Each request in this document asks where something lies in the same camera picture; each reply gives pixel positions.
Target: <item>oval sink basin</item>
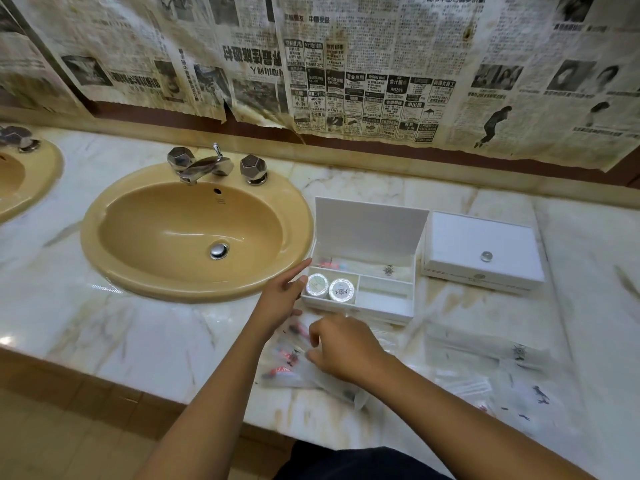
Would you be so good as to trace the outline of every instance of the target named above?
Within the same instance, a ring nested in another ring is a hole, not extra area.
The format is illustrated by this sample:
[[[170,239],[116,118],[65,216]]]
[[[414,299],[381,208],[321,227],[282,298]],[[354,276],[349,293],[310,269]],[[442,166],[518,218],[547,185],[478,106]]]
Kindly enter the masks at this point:
[[[167,163],[107,188],[81,227],[84,254],[107,279],[170,301],[220,301],[260,290],[302,260],[313,218],[302,194],[270,171],[251,186],[228,177],[181,183]]]
[[[0,148],[0,223],[39,201],[62,174],[63,158],[48,141],[31,153]]]

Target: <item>person's left arm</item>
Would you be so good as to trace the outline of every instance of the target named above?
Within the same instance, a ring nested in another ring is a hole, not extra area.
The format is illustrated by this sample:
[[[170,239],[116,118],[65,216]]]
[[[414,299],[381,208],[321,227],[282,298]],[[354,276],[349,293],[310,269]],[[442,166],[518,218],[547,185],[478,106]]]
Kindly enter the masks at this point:
[[[136,480],[222,480],[229,471],[260,353],[291,314],[311,259],[267,283],[251,318],[193,401],[140,469]]]

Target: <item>box lid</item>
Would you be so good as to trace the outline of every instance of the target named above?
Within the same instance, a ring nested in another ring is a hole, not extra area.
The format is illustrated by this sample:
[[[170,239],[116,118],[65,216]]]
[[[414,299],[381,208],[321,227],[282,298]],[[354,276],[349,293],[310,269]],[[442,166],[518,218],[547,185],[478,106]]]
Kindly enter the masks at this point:
[[[429,211],[316,197],[316,245],[336,255],[395,264],[415,254]]]
[[[540,282],[545,280],[531,227],[446,212],[432,212],[429,221],[429,259]],[[492,254],[489,262],[481,258],[485,251]]]

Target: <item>person's right arm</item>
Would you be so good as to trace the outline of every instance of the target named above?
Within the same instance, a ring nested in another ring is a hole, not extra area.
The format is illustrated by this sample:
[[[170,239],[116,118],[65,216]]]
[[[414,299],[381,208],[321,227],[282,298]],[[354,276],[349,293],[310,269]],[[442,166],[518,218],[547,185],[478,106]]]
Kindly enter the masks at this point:
[[[321,343],[307,353],[311,362],[388,405],[458,480],[594,480],[387,354],[364,322],[327,315],[309,332],[315,347]]]

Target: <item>closed white box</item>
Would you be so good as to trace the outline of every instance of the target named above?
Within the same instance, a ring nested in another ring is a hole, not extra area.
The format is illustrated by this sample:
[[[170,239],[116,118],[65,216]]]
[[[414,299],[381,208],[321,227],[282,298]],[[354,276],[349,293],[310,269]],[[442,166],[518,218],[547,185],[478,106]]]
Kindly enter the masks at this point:
[[[347,278],[347,303],[302,293],[310,308],[406,324],[414,315],[415,252],[428,210],[316,197],[316,238],[308,274]]]
[[[422,273],[517,294],[545,282],[531,227],[434,211],[425,228]]]

